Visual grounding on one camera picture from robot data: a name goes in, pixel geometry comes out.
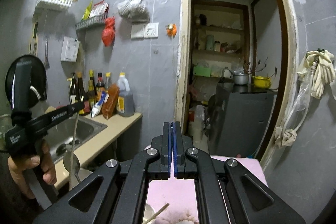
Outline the person left hand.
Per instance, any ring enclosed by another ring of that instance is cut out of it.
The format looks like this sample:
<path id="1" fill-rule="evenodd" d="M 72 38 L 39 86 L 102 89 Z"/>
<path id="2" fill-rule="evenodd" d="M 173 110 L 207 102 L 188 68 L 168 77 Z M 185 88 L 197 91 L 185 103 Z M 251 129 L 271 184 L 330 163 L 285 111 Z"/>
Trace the person left hand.
<path id="1" fill-rule="evenodd" d="M 12 179 L 17 184 L 21 192 L 29 199 L 34 199 L 35 195 L 30 189 L 23 172 L 27 169 L 40 167 L 43 171 L 43 180 L 48 185 L 54 185 L 57 182 L 55 165 L 50 154 L 50 147 L 44 140 L 42 143 L 43 158 L 34 155 L 19 160 L 13 160 L 10 156 L 7 160 Z"/>

